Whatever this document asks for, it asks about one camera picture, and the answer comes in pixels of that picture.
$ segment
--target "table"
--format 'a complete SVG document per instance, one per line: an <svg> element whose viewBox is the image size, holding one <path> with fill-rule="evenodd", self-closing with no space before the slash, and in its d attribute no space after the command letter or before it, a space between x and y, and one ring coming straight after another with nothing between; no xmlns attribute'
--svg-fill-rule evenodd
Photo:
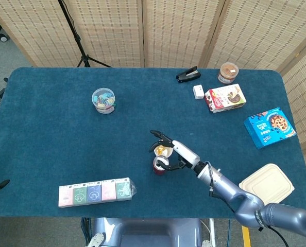
<svg viewBox="0 0 306 247"><path fill-rule="evenodd" d="M211 113L192 87L221 86L216 69L177 83L182 69L19 68L0 106L0 216L228 218L232 213L189 169L154 174L150 145L160 130L209 160L238 184L267 163L277 164L295 191L283 203L306 208L306 167L298 137L256 149L243 121L281 107L294 125L282 78L272 70L240 70L247 103ZM92 93L108 87L116 110L99 114ZM131 201L58 208L58 186L130 177Z"/></svg>

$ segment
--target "cookie box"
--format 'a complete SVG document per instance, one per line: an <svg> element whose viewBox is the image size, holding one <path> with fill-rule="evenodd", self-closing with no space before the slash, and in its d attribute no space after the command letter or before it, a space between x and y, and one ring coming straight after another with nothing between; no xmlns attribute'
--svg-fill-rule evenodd
<svg viewBox="0 0 306 247"><path fill-rule="evenodd" d="M244 124L258 149L296 135L280 108L250 116Z"/></svg>
<svg viewBox="0 0 306 247"><path fill-rule="evenodd" d="M211 112L222 112L242 107L246 103L239 84L209 89L205 93L205 99Z"/></svg>

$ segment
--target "gray carpet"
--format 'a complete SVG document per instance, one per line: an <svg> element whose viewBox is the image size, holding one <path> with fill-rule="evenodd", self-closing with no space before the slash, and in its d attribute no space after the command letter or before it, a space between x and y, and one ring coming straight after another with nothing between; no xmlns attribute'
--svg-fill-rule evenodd
<svg viewBox="0 0 306 247"><path fill-rule="evenodd" d="M0 90L5 87L4 77L23 66L31 66L21 54L15 44L9 40L0 41ZM217 246L227 246L228 219L215 220ZM280 230L290 246L306 246L304 237ZM203 233L204 239L209 239L207 231ZM281 247L281 239L271 230L250 231L252 247ZM0 218L0 247L24 246L59 246L83 247L84 238L80 229L79 218ZM241 226L232 220L230 246L243 246Z"/></svg>

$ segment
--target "stapler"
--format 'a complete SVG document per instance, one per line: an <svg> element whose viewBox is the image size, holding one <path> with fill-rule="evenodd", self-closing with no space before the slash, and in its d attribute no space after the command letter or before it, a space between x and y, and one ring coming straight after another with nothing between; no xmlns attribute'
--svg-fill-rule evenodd
<svg viewBox="0 0 306 247"><path fill-rule="evenodd" d="M187 82L187 81L192 81L192 80L195 80L195 79L198 79L201 74L199 71L197 71L197 68L198 66L194 66L180 74L178 74L176 76L176 79L179 83L182 83L182 82Z"/></svg>

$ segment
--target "can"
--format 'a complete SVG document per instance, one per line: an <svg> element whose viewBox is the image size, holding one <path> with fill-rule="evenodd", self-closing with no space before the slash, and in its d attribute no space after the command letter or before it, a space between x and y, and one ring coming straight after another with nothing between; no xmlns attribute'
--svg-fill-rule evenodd
<svg viewBox="0 0 306 247"><path fill-rule="evenodd" d="M223 63L218 73L218 80L223 84L231 84L239 73L234 63Z"/></svg>
<svg viewBox="0 0 306 247"><path fill-rule="evenodd" d="M169 160L167 157L165 156L156 156L153 160L153 171L157 174L157 175L163 175L166 170L163 169L159 163L158 160L162 161L165 165L169 165Z"/></svg>

